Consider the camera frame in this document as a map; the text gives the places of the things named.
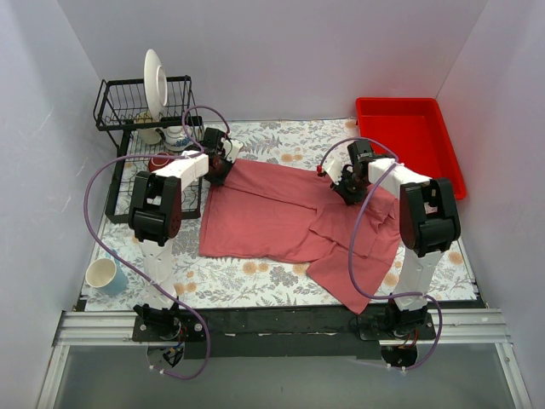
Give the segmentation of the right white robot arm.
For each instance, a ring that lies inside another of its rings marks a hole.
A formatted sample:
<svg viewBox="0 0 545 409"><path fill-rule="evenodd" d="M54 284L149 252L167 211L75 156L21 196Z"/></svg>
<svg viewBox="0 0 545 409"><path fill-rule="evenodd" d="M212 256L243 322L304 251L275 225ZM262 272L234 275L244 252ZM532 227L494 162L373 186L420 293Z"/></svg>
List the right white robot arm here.
<svg viewBox="0 0 545 409"><path fill-rule="evenodd" d="M369 299L392 301L397 310L386 316L386 330L395 338L408 337L416 329L412 312L422 311L429 301L435 301L429 288L436 267L461 235L451 181L418 174L407 168L390 148L362 137L333 144L321 158L317 172L330 178L331 189L346 204L362 204L348 246L348 274L354 289ZM399 201L399 233L405 247L399 282L388 296L365 292L354 271L359 224L380 187Z"/></svg>

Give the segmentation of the pink red t shirt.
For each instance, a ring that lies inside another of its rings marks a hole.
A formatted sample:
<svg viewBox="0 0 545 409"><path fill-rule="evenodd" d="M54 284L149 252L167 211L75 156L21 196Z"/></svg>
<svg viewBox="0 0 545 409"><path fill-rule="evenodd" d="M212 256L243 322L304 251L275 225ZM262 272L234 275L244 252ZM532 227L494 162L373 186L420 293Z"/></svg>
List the pink red t shirt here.
<svg viewBox="0 0 545 409"><path fill-rule="evenodd" d="M348 246L361 206L347 205L310 170L239 159L225 183L209 190L201 256L307 263L307 275L355 314L369 298L353 287ZM378 291L399 249L399 202L383 188L359 224L354 271L360 288Z"/></svg>

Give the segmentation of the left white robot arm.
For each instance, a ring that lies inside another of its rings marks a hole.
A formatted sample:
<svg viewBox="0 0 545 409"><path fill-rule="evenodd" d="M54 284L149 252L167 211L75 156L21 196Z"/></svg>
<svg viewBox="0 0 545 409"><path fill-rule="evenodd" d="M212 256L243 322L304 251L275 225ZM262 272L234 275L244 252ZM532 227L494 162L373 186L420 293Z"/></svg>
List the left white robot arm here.
<svg viewBox="0 0 545 409"><path fill-rule="evenodd" d="M243 147L228 133L207 128L201 142L178 155L164 155L165 166L135 176L128 224L143 255L143 303L149 307L163 309L175 304L172 248L181 228L183 191L202 177L212 184L223 184Z"/></svg>

